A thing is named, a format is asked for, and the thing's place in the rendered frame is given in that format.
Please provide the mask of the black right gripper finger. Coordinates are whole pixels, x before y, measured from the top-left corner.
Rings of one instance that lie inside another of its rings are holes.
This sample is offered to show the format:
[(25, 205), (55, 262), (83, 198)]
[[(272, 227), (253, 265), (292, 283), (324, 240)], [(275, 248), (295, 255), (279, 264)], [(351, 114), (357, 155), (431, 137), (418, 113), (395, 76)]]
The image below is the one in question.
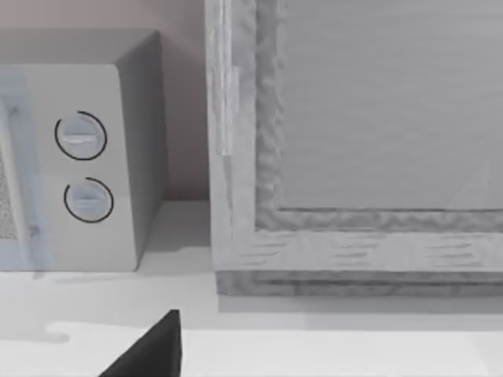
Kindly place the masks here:
[(181, 377), (182, 322), (167, 312), (98, 377)]

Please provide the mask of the smaller microwave knob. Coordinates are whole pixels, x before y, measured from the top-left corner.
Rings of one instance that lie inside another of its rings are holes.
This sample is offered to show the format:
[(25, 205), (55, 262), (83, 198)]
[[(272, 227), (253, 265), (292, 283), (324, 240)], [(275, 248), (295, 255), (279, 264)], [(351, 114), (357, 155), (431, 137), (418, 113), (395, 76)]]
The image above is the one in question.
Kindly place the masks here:
[(102, 181), (85, 177), (64, 189), (64, 205), (68, 213), (86, 224), (98, 224), (113, 212), (115, 201), (110, 188)]

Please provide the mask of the pale microwave oven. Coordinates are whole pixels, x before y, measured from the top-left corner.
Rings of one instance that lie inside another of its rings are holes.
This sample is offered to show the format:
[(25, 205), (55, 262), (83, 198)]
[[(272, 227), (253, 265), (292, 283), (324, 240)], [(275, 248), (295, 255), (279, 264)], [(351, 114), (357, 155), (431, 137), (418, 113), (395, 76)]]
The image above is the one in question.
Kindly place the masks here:
[(0, 29), (0, 271), (130, 272), (167, 189), (160, 34)]

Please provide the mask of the larger microwave knob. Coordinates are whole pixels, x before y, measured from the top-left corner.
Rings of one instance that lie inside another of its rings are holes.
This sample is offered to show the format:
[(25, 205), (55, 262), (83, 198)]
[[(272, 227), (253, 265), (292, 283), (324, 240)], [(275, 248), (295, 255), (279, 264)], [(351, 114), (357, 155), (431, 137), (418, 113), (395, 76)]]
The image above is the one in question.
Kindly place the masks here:
[(108, 143), (101, 120), (85, 111), (58, 119), (54, 127), (54, 139), (58, 148), (76, 161), (96, 159), (105, 151)]

